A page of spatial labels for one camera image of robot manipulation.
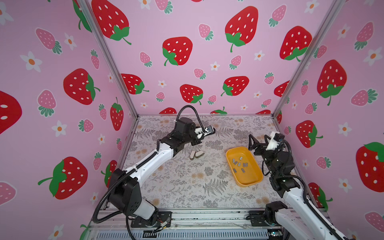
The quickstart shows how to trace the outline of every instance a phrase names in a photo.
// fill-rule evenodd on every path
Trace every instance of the strawberry wallpaper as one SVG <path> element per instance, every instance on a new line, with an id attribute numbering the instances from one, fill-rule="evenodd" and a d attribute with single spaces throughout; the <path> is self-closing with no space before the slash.
<path id="1" fill-rule="evenodd" d="M 83 240 L 133 118 L 76 1 L 0 24 L 0 239 Z"/>
<path id="2" fill-rule="evenodd" d="M 383 8 L 347 1 L 281 110 L 317 206 L 349 239 L 384 239 Z"/>
<path id="3" fill-rule="evenodd" d="M 139 114 L 270 113 L 332 2 L 88 1 Z"/>

